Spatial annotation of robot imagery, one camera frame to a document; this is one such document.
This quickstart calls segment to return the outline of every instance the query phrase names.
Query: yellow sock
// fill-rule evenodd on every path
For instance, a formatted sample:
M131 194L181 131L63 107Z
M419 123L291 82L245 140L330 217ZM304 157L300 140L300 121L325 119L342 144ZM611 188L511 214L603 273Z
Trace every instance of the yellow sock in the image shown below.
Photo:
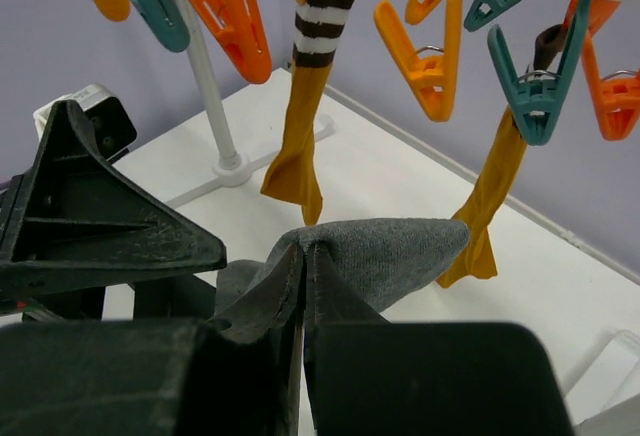
M271 163L261 193L302 206L304 223L316 224L322 212L322 194L313 167L313 121L331 66L294 68L285 117L282 149Z
M507 108L478 181L469 199L453 216L467 224L471 240L449 270L438 278L440 286L448 288L469 275L489 279L498 274L487 227L507 198L526 149L527 143L513 122L511 108Z
M296 10L293 77L280 153L261 193L302 207L304 224L318 222L322 194L313 168L313 121L354 0L307 0Z

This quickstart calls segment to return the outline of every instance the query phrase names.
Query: striped sock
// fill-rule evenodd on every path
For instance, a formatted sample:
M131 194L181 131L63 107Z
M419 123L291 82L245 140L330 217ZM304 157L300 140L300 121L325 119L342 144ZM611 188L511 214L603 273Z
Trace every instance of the striped sock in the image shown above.
M300 205L307 226L316 224L322 211L313 168L313 120L353 2L307 0L296 10L295 64L282 148L267 170L261 192Z

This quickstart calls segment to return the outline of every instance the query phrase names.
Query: hanging laundry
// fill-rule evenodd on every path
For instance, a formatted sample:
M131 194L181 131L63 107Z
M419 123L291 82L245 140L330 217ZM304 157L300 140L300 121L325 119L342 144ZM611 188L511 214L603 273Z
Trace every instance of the hanging laundry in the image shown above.
M534 71L549 69L562 51L566 36L567 31L563 26L557 25L536 38L532 64ZM438 278L440 286L448 288L465 276L489 279L498 274L488 226L509 194L526 149L527 143L514 122L514 114L507 108L476 185L465 204L453 216L453 219L467 224L471 230L471 242L451 268Z
M448 219L335 221L282 235L267 261L239 260L218 273L216 313L263 281L290 244L306 253L324 245L338 274L381 312L442 274L469 242L469 229Z
M313 121L354 1L306 0L296 10L294 64L282 148L267 170L261 192L302 206L307 226L316 224L322 212L322 194L313 168Z

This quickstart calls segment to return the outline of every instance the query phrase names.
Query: gray cloth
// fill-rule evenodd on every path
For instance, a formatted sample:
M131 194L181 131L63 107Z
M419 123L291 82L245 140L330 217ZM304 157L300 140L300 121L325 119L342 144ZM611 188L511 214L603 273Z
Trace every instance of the gray cloth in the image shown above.
M443 274L469 237L466 224L451 219L364 219L295 229L278 240L264 264L239 260L218 273L216 313L262 281L291 243L305 252L322 243L338 274L381 312Z

